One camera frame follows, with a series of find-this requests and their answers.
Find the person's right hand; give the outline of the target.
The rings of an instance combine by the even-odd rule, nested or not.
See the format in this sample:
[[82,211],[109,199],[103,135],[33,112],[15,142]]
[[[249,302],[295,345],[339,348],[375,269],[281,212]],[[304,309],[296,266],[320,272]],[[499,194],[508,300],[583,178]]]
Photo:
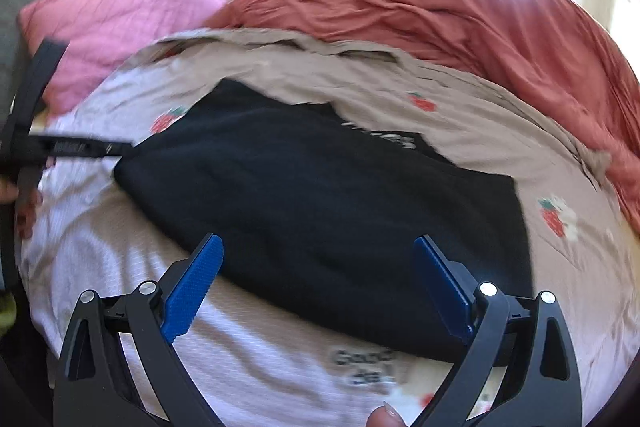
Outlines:
[[366,422],[366,427],[405,427],[405,425],[399,413],[387,402],[377,407]]

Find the person's left hand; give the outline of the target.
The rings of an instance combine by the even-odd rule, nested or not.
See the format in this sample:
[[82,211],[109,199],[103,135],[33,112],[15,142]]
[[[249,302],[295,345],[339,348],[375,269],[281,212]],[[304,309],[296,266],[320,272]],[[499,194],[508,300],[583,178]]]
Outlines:
[[7,179],[0,179],[0,205],[9,205],[16,202],[20,190]]

